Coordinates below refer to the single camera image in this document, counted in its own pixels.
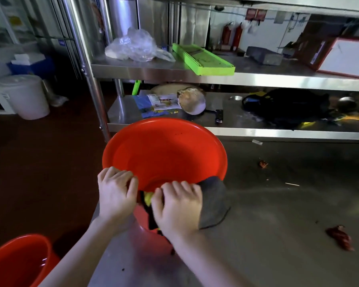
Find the black bag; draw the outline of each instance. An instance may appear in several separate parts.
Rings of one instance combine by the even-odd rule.
[[[279,88],[261,97],[245,97],[242,107],[279,129],[294,130],[303,122],[328,118],[328,97],[329,94],[319,96],[306,89]]]

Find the white container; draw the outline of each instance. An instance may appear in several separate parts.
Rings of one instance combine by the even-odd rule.
[[[48,102],[38,76],[11,75],[0,78],[0,91],[25,120],[36,120],[49,114]]]

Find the red fire extinguisher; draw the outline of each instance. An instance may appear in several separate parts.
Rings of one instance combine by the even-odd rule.
[[[237,28],[235,29],[235,34],[234,34],[234,39],[233,39],[233,45],[232,47],[230,48],[230,50],[237,50],[238,49],[238,46],[239,46],[239,42],[241,40],[241,35],[242,35],[242,32],[243,32],[243,28],[242,28],[242,22],[241,24],[239,24],[237,26]]]
[[[230,29],[231,23],[233,23],[233,21],[230,22],[229,24],[226,24],[224,26],[224,29],[222,30],[222,45],[229,45],[230,35],[231,35],[231,29]]]

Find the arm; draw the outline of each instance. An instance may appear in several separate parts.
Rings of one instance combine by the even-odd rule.
[[[198,185],[189,185],[185,181],[165,183],[156,189],[152,208],[164,236],[204,287],[252,286],[218,258],[199,231],[202,191]]]
[[[132,213],[138,179],[130,171],[105,168],[98,174],[100,214],[81,239],[41,282],[40,287],[87,286],[120,223]]]

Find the red plastic basin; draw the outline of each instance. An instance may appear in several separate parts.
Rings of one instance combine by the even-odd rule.
[[[106,145],[103,168],[133,171],[139,189],[154,191],[165,182],[200,182],[210,176],[225,178],[227,156],[218,138],[204,127],[174,118],[150,118],[120,130]],[[147,214],[134,214],[147,228]]]
[[[0,286],[36,287],[59,261],[46,237],[19,236],[0,247]]]

